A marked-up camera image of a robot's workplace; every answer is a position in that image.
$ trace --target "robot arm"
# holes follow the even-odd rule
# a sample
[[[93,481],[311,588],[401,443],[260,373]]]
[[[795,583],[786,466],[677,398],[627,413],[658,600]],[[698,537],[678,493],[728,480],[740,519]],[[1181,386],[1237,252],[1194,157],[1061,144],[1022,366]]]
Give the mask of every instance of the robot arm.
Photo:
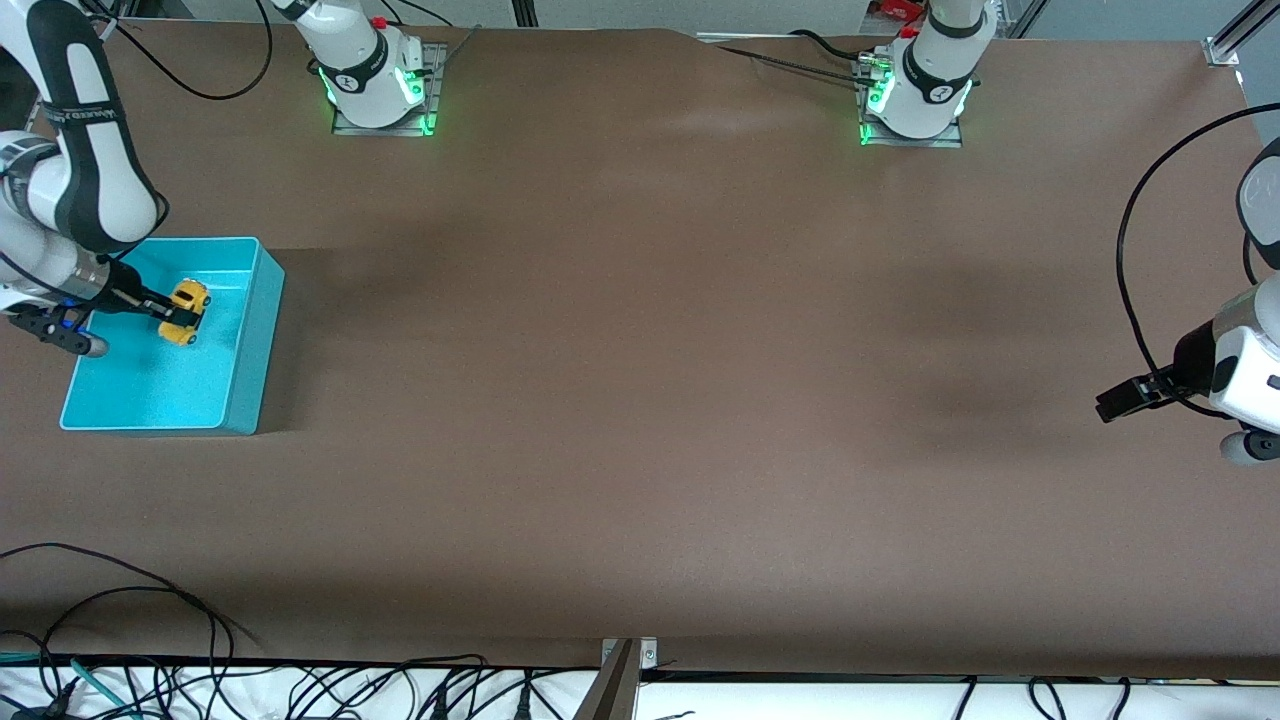
[[[27,220],[91,252],[115,252],[156,224],[151,182],[138,165],[102,45],[68,0],[0,0],[0,45],[31,76],[56,145],[0,136],[4,199]]]
[[[877,49],[890,73],[867,111],[908,138],[941,135],[963,111],[997,22],[993,0],[931,0],[919,35]]]
[[[351,123],[381,128],[424,101],[422,41],[390,27],[375,27],[360,0],[271,0],[293,20],[320,63],[329,101]]]
[[[1280,141],[1253,161],[1236,192],[1244,232],[1280,270]],[[1212,320],[1183,336],[1172,364],[1130,378],[1097,397],[1102,421],[1203,396],[1242,430],[1222,439],[1238,465],[1280,459],[1280,273],[1228,301]]]
[[[36,83],[58,133],[52,142],[0,132],[0,313],[78,355],[106,351],[81,329],[91,311],[193,328],[198,315],[108,255],[142,241],[157,206],[88,19],[72,0],[0,0],[0,45]]]

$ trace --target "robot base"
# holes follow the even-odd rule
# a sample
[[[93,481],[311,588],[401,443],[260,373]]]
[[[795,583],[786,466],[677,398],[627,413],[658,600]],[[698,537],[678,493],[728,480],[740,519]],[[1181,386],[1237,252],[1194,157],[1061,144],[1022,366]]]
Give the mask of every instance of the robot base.
[[[360,135],[383,137],[426,137],[435,135],[435,119],[440,110],[440,88],[444,85],[444,42],[422,44],[422,77],[410,81],[410,88],[421,90],[422,102],[411,109],[399,122],[381,128],[360,127],[340,111],[333,113],[333,135]]]
[[[878,79],[873,77],[869,67],[858,61],[854,61],[854,74],[856,77]],[[872,88],[861,85],[858,86],[858,126],[863,145],[895,145],[900,147],[960,147],[963,145],[960,123],[955,119],[951,120],[947,129],[924,140],[897,135],[888,129],[888,126],[868,109],[870,95]]]

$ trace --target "yellow toy car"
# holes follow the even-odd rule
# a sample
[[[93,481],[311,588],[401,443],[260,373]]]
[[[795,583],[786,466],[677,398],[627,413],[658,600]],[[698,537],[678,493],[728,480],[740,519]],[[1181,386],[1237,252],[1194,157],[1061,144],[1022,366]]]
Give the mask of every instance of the yellow toy car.
[[[196,328],[200,327],[200,318],[205,315],[205,307],[209,306],[209,288],[200,281],[187,278],[178,283],[178,287],[173,288],[173,292],[169,293],[169,300],[178,307],[195,313],[196,322],[186,327],[173,323],[160,323],[160,337],[178,346],[187,346],[196,342]]]

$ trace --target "teal tray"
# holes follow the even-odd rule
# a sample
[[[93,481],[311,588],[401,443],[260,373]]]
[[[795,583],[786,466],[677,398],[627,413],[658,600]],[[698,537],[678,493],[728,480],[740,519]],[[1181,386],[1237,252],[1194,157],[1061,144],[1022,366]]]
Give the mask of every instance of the teal tray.
[[[165,342],[142,315],[95,313],[86,327],[110,351],[76,361],[63,429],[253,434],[284,288],[279,263],[252,237],[152,238],[128,263],[157,292],[184,278],[205,283],[210,304],[196,342]]]

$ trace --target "brown table surface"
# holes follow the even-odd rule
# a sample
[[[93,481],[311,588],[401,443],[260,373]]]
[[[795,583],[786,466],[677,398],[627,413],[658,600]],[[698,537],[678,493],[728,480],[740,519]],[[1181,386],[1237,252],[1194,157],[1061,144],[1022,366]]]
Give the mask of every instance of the brown table surface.
[[[206,90],[261,60],[255,26],[136,24]],[[1228,423],[1093,411],[1142,370],[1124,201],[1243,105],[1196,45],[996,42],[965,147],[925,151],[859,146],[838,82],[663,31],[480,31],[436,137],[333,137],[276,35],[230,102],[108,42],[163,234],[256,236],[288,274],[262,433],[63,433],[72,359],[6,332],[0,544],[170,575],[259,656],[644,634],[677,667],[1280,675],[1276,470],[1222,461]],[[1161,357],[1244,287],[1258,146],[1202,140],[1134,218]],[[0,616],[122,582],[14,560]],[[163,598],[81,625],[55,650],[204,651]]]

